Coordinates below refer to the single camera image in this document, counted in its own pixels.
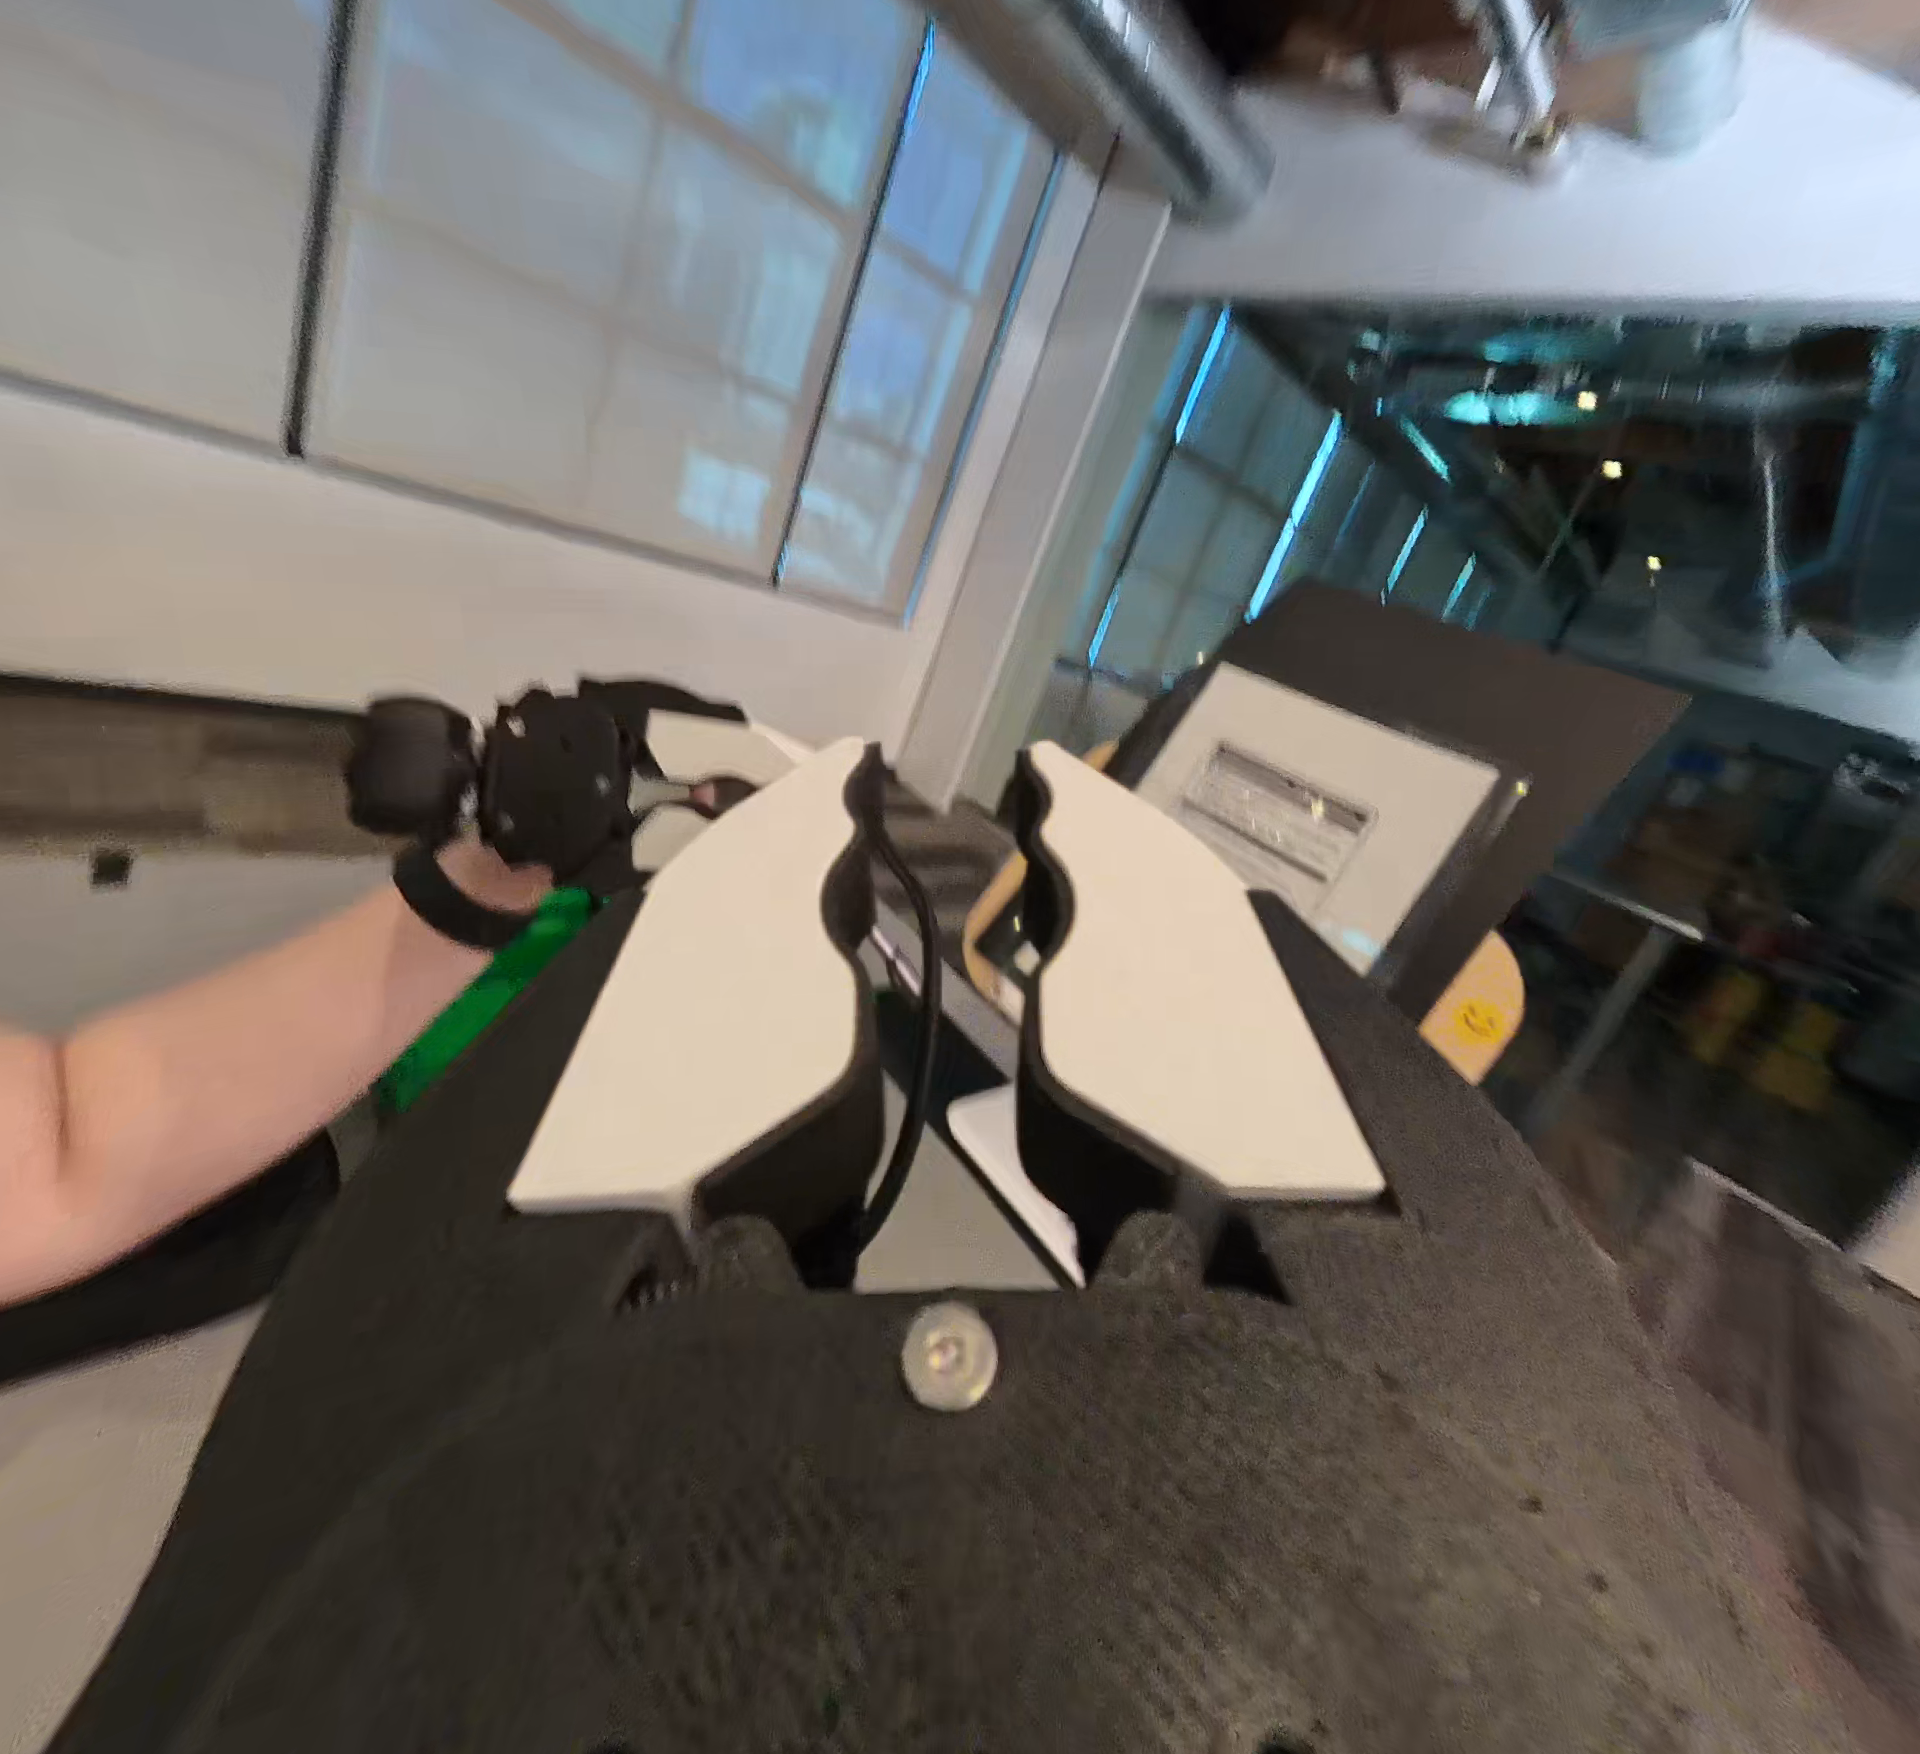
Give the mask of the grey table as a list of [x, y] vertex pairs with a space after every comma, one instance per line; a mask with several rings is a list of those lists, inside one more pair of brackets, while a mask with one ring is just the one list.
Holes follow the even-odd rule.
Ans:
[[1644, 932], [1620, 974], [1604, 991], [1590, 1020], [1583, 1025], [1556, 1072], [1529, 1103], [1520, 1132], [1532, 1146], [1546, 1141], [1571, 1111], [1571, 1105], [1604, 1053], [1615, 1043], [1635, 1008], [1669, 965], [1670, 955], [1681, 946], [1700, 948], [1710, 940], [1705, 918], [1649, 903], [1642, 898], [1602, 884], [1596, 878], [1576, 873], [1563, 865], [1551, 867], [1546, 881], [1642, 926]]

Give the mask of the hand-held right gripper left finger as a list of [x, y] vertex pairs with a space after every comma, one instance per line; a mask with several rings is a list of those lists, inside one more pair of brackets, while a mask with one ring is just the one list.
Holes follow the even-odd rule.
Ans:
[[508, 1185], [516, 1213], [763, 1221], [851, 1287], [887, 1137], [874, 991], [880, 749], [829, 745], [652, 879]]

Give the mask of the black panel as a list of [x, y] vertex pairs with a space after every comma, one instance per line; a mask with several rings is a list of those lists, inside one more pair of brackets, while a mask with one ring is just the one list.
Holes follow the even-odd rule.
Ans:
[[1428, 1016], [1571, 832], [1688, 706], [1684, 693], [1524, 641], [1301, 581], [1145, 706], [1107, 763], [1112, 778], [1135, 790], [1220, 662], [1491, 760], [1520, 781], [1518, 805], [1471, 861], [1402, 978], [1379, 986], [1368, 976], [1412, 1023]]

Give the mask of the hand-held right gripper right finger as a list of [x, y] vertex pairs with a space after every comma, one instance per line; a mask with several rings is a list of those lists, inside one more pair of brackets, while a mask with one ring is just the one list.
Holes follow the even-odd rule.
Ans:
[[1209, 849], [1055, 742], [1020, 754], [1014, 1143], [1090, 1287], [1139, 1213], [1202, 1263], [1274, 1207], [1370, 1213], [1387, 1177], [1281, 964]]

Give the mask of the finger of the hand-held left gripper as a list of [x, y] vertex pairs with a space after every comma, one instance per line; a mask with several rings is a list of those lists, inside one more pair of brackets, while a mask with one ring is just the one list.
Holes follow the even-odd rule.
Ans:
[[694, 790], [708, 782], [738, 782], [761, 790], [813, 754], [809, 745], [756, 722], [656, 708], [644, 726], [641, 786]]
[[659, 873], [693, 840], [738, 805], [738, 790], [686, 790], [656, 806], [638, 820], [632, 835], [632, 867], [635, 873]]

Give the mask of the person's left hand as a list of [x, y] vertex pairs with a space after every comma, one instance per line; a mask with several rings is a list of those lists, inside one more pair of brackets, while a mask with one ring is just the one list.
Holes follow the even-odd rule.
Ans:
[[470, 901], [503, 915], [526, 918], [553, 891], [550, 872], [539, 865], [508, 865], [493, 848], [474, 837], [448, 844], [436, 861]]

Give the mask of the large window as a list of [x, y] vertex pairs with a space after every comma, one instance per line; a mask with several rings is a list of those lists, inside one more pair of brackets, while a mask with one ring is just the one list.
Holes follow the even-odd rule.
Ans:
[[915, 0], [3, 0], [4, 379], [904, 620], [1060, 170]]

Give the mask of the white board with label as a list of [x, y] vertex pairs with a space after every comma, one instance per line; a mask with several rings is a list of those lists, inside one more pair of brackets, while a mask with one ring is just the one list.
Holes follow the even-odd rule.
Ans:
[[1391, 986], [1522, 784], [1491, 760], [1220, 662], [1135, 792]]

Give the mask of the glass partition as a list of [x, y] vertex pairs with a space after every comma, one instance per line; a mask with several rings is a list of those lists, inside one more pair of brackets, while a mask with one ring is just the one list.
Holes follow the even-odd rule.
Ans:
[[1475, 632], [1520, 594], [1436, 424], [1327, 403], [1229, 304], [1191, 304], [1055, 662], [1165, 686], [1301, 581]]

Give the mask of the person's left forearm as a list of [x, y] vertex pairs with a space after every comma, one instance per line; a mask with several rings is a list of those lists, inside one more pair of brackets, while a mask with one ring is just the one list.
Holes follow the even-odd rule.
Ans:
[[4, 1029], [4, 1305], [106, 1271], [297, 1151], [485, 969], [390, 887], [60, 1038]]

